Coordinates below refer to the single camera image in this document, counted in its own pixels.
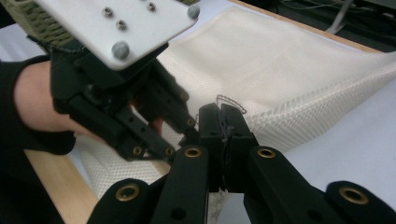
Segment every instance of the screw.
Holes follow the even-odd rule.
[[[128,44],[124,41],[115,43],[113,48],[111,48],[111,51],[113,52],[113,56],[120,60],[126,59],[129,55]]]
[[[148,10],[155,11],[155,4],[154,3],[148,3]]]
[[[196,5],[192,5],[187,10],[187,14],[189,15],[190,18],[195,20],[198,18],[199,14],[200,14],[200,8]]]
[[[111,9],[110,7],[105,7],[102,10],[102,14],[106,17],[113,17],[113,9]]]
[[[117,29],[120,29],[120,30],[126,30],[126,22],[119,20],[116,23],[116,27],[117,27]]]

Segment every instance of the bolt head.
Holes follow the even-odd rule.
[[[124,60],[129,55],[129,46],[126,42],[120,41],[113,45],[111,51],[113,52],[115,58]]]
[[[189,9],[187,10],[187,14],[189,15],[189,17],[194,20],[198,18],[200,12],[201,9],[196,5],[190,6]]]

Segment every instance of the table surface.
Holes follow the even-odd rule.
[[[341,37],[330,35],[297,21],[289,20],[237,0],[231,0],[229,2],[201,0],[199,4],[202,5],[202,8],[213,7],[214,9],[207,13],[202,10],[202,19],[200,18],[201,20],[196,26],[205,23],[227,6],[238,5],[282,21],[296,24],[312,33],[325,36],[346,46],[368,52],[378,52],[375,49],[370,49]],[[26,150],[25,152],[65,223],[86,223],[98,199],[86,181],[81,177],[80,172],[75,167],[75,164],[70,161],[69,157],[55,156],[46,152],[32,150]]]

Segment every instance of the cable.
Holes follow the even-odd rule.
[[[306,3],[310,3],[310,4],[314,4],[316,6],[313,7],[296,7],[296,6],[292,6],[290,4],[287,4],[287,2],[297,2],[294,0],[282,0],[279,1],[279,3],[281,3],[282,5],[286,6],[286,7],[290,7],[296,10],[308,10],[308,9],[313,9],[313,8],[319,8],[319,7],[330,7],[330,8],[335,8],[337,10],[339,10],[341,8],[341,6],[343,5],[343,2],[341,1],[337,1],[337,2],[333,2],[331,4],[322,4],[322,3],[318,3],[312,0],[299,0],[298,2],[306,2]],[[348,12],[350,13],[364,13],[364,12],[370,12],[370,9],[350,9]]]
[[[312,8],[318,8],[318,7],[330,7],[330,6],[335,6],[338,3],[332,3],[332,4],[327,4],[327,5],[318,5],[318,6],[314,6],[314,7],[294,7],[292,5],[287,4],[286,2],[293,2],[292,0],[283,0],[283,1],[279,1],[279,3],[281,3],[282,5],[286,6],[286,7],[290,7],[293,9],[297,9],[297,10],[308,10],[308,9],[312,9]]]

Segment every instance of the white fabric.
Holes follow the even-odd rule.
[[[159,59],[190,94],[192,115],[218,94],[230,97],[247,110],[259,142],[284,152],[325,133],[396,76],[396,53],[345,49],[234,7],[172,42]],[[168,127],[163,136],[173,145],[180,139]],[[99,197],[119,179],[150,183],[161,176],[160,166],[124,162],[87,139],[78,147],[84,148],[81,158]],[[214,201],[212,209],[220,204]]]

